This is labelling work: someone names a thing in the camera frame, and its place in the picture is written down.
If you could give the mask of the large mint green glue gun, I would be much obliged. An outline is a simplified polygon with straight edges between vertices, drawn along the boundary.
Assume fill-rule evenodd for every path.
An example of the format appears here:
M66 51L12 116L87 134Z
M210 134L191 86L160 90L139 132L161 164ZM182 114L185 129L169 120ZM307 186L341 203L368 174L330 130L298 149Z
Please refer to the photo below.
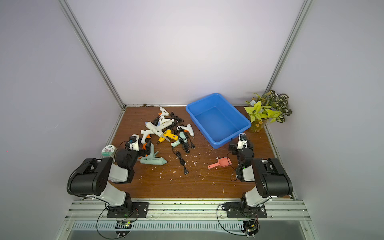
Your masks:
M156 165L156 166L162 166L168 163L166 159L163 157L157 157L159 151L155 152L155 146L153 144L150 145L150 154L141 157L140 163L146 164L146 165Z

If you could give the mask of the large white glue gun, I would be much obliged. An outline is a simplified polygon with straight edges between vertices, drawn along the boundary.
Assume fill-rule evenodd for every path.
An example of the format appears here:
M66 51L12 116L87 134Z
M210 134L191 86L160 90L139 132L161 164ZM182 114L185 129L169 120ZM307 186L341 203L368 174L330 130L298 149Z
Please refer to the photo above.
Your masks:
M173 124L172 121L166 121L159 126L155 126L151 122L145 122L145 126L153 132L153 134L157 135L158 137L166 138L164 136L163 130L166 129L167 127L171 126Z

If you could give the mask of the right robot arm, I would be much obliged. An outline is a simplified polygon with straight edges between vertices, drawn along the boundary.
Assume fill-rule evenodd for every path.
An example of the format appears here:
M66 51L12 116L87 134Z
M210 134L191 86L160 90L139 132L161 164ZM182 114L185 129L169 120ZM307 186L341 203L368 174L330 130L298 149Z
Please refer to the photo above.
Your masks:
M280 160L277 158L257 159L249 144L230 143L229 151L237 157L236 179L255 186L243 194L240 201L242 211L260 208L272 199L289 196L293 184Z

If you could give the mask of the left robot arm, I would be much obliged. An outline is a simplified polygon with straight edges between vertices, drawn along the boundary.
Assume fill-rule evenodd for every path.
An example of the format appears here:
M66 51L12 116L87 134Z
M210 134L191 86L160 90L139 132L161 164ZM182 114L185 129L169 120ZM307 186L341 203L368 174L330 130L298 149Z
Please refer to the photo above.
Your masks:
M107 145L102 150L102 158L88 158L74 170L67 183L67 192L80 198L95 198L106 204L107 210L112 213L129 214L134 205L129 193L114 187L114 184L131 183L135 174L133 167L138 158L145 157L153 150L151 141L138 151L123 149L128 160L122 166L114 164L117 148Z

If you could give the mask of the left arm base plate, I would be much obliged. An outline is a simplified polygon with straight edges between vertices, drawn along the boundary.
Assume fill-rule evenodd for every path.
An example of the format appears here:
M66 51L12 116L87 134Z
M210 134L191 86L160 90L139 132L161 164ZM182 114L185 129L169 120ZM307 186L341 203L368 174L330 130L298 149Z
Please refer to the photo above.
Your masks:
M149 210L148 202L133 202L119 207L107 207L107 218L146 218Z

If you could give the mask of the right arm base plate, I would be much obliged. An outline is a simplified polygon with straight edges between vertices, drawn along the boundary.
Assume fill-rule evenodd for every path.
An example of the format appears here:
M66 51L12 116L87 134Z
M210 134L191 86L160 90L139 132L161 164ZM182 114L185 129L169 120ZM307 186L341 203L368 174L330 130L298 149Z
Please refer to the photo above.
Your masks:
M229 219L266 219L268 217L265 205L259 207L247 207L240 202L227 202L221 206Z

